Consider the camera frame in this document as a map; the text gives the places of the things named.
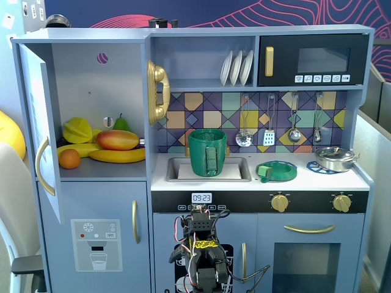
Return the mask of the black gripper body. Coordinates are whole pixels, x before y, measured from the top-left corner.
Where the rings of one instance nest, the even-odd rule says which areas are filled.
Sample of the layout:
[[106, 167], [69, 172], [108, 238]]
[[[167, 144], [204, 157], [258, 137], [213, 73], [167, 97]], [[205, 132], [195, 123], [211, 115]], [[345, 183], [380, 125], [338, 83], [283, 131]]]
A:
[[185, 236], [210, 237], [216, 232], [214, 219], [207, 213], [197, 212], [185, 217]]

